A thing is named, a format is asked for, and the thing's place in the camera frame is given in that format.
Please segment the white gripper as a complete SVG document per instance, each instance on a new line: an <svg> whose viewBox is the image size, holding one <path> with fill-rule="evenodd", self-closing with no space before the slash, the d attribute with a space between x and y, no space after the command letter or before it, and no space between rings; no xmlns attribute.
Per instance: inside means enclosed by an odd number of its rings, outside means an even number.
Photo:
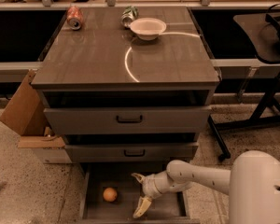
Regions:
<svg viewBox="0 0 280 224"><path fill-rule="evenodd" d="M151 206L152 200L161 196L161 192L157 188L157 182L161 181L161 174L141 175L132 173L138 183L142 185L142 191L146 196L139 197L138 205L133 212L133 218L140 218Z"/></svg>

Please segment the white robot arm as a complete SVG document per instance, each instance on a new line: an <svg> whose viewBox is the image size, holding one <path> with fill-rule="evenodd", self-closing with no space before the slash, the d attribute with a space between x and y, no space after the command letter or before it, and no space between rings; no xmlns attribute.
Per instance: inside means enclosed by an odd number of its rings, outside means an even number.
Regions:
<svg viewBox="0 0 280 224"><path fill-rule="evenodd" d="M160 173L133 177L144 193L135 218L162 194L186 190L194 182L229 196L230 224L280 224L280 161L265 152L247 151L229 170L173 160Z"/></svg>

